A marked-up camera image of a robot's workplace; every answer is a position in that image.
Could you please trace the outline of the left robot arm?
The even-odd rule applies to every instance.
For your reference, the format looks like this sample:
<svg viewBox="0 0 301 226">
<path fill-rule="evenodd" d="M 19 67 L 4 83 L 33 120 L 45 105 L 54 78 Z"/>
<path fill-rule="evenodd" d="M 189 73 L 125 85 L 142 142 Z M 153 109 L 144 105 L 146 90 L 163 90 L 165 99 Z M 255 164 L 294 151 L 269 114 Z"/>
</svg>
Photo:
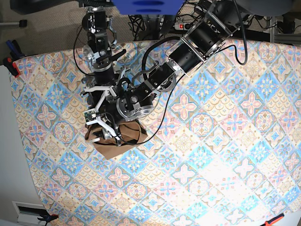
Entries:
<svg viewBox="0 0 301 226">
<path fill-rule="evenodd" d="M 129 79 L 124 73 L 113 76 L 94 72 L 95 85 L 85 88 L 92 101 L 90 109 L 85 111 L 88 139 L 103 146 L 146 143 L 143 129 L 132 128 L 128 123 L 150 114 L 157 93 L 173 92 L 189 71 L 222 51 L 224 39 L 233 34 L 230 27 L 244 31 L 249 15 L 236 0 L 214 1 L 204 18 L 185 36 L 174 38 L 176 44 L 170 49 L 168 61 L 162 65 L 155 62 L 149 70 L 139 72 L 143 82 L 138 85 L 135 78 Z"/>
</svg>

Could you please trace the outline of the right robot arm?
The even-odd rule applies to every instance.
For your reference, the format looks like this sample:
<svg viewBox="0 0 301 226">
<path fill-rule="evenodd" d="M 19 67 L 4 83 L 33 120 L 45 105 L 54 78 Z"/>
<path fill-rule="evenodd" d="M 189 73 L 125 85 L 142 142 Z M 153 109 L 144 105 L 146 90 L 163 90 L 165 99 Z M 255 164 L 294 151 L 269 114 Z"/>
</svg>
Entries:
<svg viewBox="0 0 301 226">
<path fill-rule="evenodd" d="M 86 9 L 80 30 L 87 32 L 87 44 L 83 47 L 84 61 L 90 72 L 84 72 L 79 66 L 78 70 L 84 75 L 81 82 L 85 85 L 86 93 L 94 91 L 104 92 L 106 95 L 117 97 L 121 89 L 126 68 L 117 69 L 114 64 L 126 53 L 113 55 L 117 43 L 117 33 L 112 27 L 112 16 L 107 16 L 105 7 L 112 6 L 110 0 L 80 0 L 79 6 Z"/>
</svg>

